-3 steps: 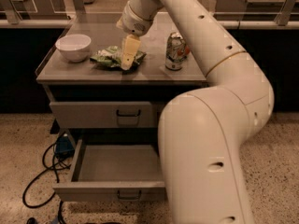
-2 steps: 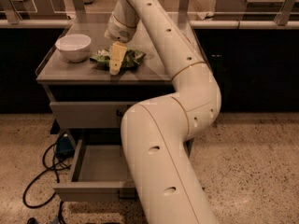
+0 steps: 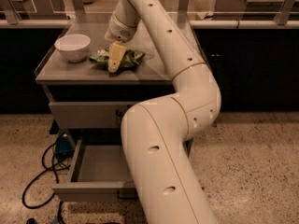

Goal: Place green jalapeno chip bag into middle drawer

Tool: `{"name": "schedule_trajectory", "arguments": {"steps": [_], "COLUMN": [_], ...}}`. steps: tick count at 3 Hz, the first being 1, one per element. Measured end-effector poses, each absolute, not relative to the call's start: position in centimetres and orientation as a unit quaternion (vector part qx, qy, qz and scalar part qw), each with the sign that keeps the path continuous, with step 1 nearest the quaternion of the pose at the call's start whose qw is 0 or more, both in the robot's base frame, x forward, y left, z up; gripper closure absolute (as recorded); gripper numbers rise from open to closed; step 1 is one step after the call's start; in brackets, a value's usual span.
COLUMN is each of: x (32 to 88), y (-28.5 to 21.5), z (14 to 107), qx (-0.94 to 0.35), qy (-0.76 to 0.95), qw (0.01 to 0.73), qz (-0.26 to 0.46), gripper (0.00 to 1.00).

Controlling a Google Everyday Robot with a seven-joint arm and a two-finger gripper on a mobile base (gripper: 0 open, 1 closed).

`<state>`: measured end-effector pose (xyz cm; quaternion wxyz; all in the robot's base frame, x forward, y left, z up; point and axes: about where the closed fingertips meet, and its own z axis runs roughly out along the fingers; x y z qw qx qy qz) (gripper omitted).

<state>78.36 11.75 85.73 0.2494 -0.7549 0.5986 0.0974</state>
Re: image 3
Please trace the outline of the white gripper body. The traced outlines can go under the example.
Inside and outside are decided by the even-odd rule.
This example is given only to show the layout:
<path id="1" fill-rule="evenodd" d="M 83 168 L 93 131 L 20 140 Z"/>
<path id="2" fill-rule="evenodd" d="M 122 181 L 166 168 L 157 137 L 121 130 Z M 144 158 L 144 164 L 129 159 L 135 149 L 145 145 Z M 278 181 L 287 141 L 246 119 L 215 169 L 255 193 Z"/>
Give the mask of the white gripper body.
<path id="1" fill-rule="evenodd" d="M 115 40 L 122 42 L 128 42 L 132 40 L 139 22 L 139 15 L 133 15 L 129 17 L 124 16 L 124 20 L 122 21 L 117 17 L 116 12 L 113 12 L 105 33 L 105 40 Z"/>

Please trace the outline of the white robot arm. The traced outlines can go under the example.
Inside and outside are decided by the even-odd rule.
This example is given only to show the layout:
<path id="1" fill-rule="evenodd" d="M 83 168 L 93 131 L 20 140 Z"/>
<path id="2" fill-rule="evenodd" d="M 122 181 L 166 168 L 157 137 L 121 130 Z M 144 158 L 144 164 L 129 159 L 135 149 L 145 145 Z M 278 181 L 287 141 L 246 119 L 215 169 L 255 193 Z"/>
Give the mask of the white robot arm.
<path id="1" fill-rule="evenodd" d="M 219 115 L 219 86 L 160 0 L 119 0 L 106 37 L 127 42 L 139 22 L 175 89 L 133 105 L 121 121 L 124 156 L 146 219 L 148 224 L 218 224 L 184 144 Z"/>

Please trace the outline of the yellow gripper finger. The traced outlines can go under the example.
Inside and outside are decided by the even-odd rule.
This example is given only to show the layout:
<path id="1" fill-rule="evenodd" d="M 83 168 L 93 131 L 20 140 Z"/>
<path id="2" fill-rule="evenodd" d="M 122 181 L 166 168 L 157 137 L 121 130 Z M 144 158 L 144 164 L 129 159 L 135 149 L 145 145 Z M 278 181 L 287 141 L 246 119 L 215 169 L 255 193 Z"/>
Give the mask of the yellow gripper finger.
<path id="1" fill-rule="evenodd" d="M 121 41 L 116 41 L 109 46 L 108 71 L 115 73 L 121 64 L 121 60 L 126 52 L 126 46 Z"/>

